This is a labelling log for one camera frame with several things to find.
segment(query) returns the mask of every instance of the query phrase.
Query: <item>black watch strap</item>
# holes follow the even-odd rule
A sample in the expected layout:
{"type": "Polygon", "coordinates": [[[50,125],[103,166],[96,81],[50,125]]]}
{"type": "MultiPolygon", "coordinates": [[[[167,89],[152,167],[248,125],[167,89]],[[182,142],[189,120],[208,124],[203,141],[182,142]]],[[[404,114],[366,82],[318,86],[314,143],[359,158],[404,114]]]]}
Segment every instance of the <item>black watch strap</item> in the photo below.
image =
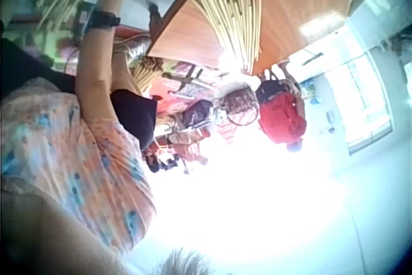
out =
{"type": "Polygon", "coordinates": [[[90,15],[87,30],[92,28],[110,29],[120,25],[120,18],[111,12],[99,10],[98,8],[90,15]]]}

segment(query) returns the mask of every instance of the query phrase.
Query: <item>leg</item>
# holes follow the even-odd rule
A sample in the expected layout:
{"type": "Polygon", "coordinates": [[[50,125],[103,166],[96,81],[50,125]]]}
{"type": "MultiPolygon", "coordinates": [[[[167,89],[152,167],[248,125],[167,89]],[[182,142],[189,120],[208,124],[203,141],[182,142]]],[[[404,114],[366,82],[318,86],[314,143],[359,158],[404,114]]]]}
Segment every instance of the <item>leg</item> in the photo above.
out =
{"type": "Polygon", "coordinates": [[[114,53],[111,60],[111,91],[128,90],[135,95],[142,96],[127,65],[127,55],[114,53]]]}

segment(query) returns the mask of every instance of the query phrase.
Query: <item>wooden tabletop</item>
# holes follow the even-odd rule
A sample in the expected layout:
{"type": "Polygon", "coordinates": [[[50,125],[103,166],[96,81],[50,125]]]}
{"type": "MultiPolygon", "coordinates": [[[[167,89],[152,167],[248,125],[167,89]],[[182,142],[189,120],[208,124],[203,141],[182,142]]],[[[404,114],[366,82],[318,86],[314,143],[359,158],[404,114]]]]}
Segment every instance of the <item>wooden tabletop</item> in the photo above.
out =
{"type": "MultiPolygon", "coordinates": [[[[263,0],[261,49],[253,74],[340,28],[350,0],[263,0]]],[[[225,67],[225,51],[191,0],[176,0],[164,16],[149,56],[225,67]]]]}

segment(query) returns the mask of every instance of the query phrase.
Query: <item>woman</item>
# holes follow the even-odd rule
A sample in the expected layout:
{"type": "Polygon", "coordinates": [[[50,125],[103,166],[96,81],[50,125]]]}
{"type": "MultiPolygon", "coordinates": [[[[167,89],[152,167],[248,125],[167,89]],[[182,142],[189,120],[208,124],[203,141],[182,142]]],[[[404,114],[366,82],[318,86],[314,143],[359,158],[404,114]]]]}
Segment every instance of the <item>woman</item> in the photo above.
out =
{"type": "MultiPolygon", "coordinates": [[[[98,1],[80,48],[76,95],[35,79],[2,101],[1,173],[2,190],[51,198],[125,253],[146,234],[155,206],[140,141],[120,124],[110,97],[111,90],[133,98],[139,91],[126,55],[112,56],[114,27],[107,18],[93,19],[118,22],[120,7],[121,0],[98,1]]],[[[143,122],[153,119],[142,102],[133,108],[148,114],[143,122]]]]}

